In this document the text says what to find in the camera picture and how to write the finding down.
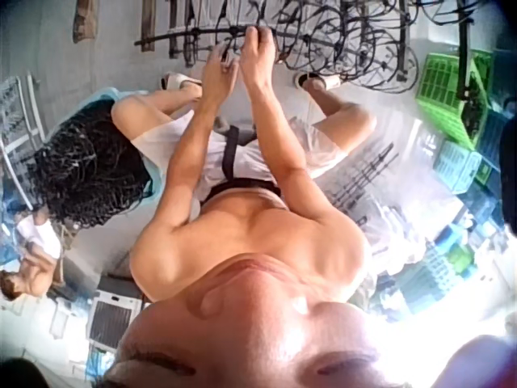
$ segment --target blue crate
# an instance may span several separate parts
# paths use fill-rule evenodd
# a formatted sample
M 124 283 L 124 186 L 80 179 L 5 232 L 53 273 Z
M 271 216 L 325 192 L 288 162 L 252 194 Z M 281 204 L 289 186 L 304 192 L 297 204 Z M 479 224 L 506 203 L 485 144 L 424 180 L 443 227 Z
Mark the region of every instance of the blue crate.
M 474 181 L 469 190 L 457 196 L 474 216 L 478 224 L 484 224 L 498 203 L 497 198 L 487 189 Z
M 495 169 L 499 167 L 499 143 L 508 119 L 501 113 L 489 110 L 485 128 L 477 143 L 477 152 Z
M 492 172 L 490 172 L 485 186 L 498 200 L 502 199 L 501 173 L 499 171 L 492 170 Z
M 517 96 L 517 54 L 495 50 L 492 59 L 489 101 L 503 108 L 507 99 Z

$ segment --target tiled floor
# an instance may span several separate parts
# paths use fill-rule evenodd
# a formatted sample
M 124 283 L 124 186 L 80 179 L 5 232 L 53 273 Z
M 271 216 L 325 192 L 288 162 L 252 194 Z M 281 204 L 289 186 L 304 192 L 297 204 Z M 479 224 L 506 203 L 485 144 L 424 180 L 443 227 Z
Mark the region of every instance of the tiled floor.
M 30 71 L 40 80 L 37 97 L 46 129 L 54 127 L 82 100 L 102 87 L 151 91 L 156 89 L 158 79 L 166 71 L 185 70 L 183 60 L 168 59 L 167 41 L 157 42 L 153 53 L 141 53 L 140 48 L 133 45 L 140 37 L 141 0 L 99 0 L 97 37 L 78 44 L 72 41 L 75 1 L 11 0 L 5 3 L 0 14 L 0 75 L 4 79 Z M 168 3 L 157 1 L 157 7 L 156 31 L 164 32 L 168 26 Z M 427 25 L 420 24 L 415 31 L 414 37 L 418 40 L 412 46 L 419 58 L 423 59 L 431 50 L 443 49 L 440 43 L 427 40 L 430 33 Z M 485 35 L 478 35 L 484 37 L 483 42 L 490 43 Z M 309 122 L 320 119 L 322 113 L 308 96 L 292 86 L 293 75 L 282 66 L 275 69 L 275 91 L 286 116 L 300 116 Z M 242 83 L 238 83 L 221 109 L 229 122 L 250 121 L 245 93 Z M 342 86 L 336 93 L 371 108 L 379 118 L 378 133 L 393 139 L 401 150 L 405 149 L 412 122 L 419 116 L 412 93 L 393 97 L 356 86 Z M 394 110 L 404 112 L 409 121 L 403 125 L 395 123 Z M 105 226 L 82 231 L 69 257 L 95 282 L 102 270 L 120 262 L 152 217 L 155 206 L 141 206 L 129 214 L 114 217 Z

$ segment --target white shorts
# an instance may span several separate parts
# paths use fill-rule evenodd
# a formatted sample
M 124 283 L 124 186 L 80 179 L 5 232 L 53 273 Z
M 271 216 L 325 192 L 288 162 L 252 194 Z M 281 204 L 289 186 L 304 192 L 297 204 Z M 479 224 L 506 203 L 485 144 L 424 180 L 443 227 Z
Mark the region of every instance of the white shorts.
M 194 111 L 189 111 L 185 116 L 177 120 L 160 125 L 142 134 L 133 140 L 132 143 L 144 156 L 158 166 L 162 174 L 165 174 L 169 166 L 170 157 L 174 153 L 179 139 L 185 129 L 187 129 L 193 116 Z M 345 152 L 341 151 L 336 144 L 314 126 L 306 124 L 296 117 L 291 119 L 289 124 L 305 150 L 307 168 L 313 179 L 335 167 L 347 156 Z M 206 199 L 213 187 L 225 182 L 225 175 L 222 170 L 225 145 L 226 137 L 212 131 L 203 174 L 195 192 L 195 196 L 200 201 Z M 252 141 L 246 146 L 237 146 L 233 175 L 235 178 L 251 178 L 275 182 L 269 167 L 264 161 L 258 140 Z
M 29 215 L 16 225 L 16 229 L 27 243 L 39 245 L 47 255 L 54 259 L 61 257 L 61 242 L 54 232 L 50 220 L 43 225 L 36 225 L 34 217 Z

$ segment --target man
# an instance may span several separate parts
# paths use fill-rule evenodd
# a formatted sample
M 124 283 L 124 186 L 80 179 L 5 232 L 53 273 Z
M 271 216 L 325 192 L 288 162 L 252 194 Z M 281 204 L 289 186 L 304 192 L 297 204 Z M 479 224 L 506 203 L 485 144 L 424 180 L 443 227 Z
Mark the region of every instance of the man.
M 314 126 L 287 121 L 272 88 L 267 28 L 248 29 L 240 66 L 221 64 L 221 51 L 208 60 L 202 90 L 184 82 L 113 108 L 117 127 L 148 158 L 161 166 L 165 150 L 172 156 L 131 261 L 156 303 L 126 332 L 105 384 L 384 386 L 376 332 L 346 304 L 362 280 L 368 243 L 312 180 L 363 142 L 375 120 L 315 79 L 303 87 L 327 118 Z M 234 151 L 232 170 L 232 153 L 212 126 L 239 67 L 258 142 Z M 187 120 L 171 121 L 199 98 Z M 195 193 L 204 205 L 189 223 Z
M 0 271 L 0 289 L 8 301 L 24 293 L 44 296 L 54 280 L 61 256 L 61 243 L 48 219 L 48 209 L 41 208 L 20 220 L 17 231 L 25 240 L 23 259 L 18 272 Z

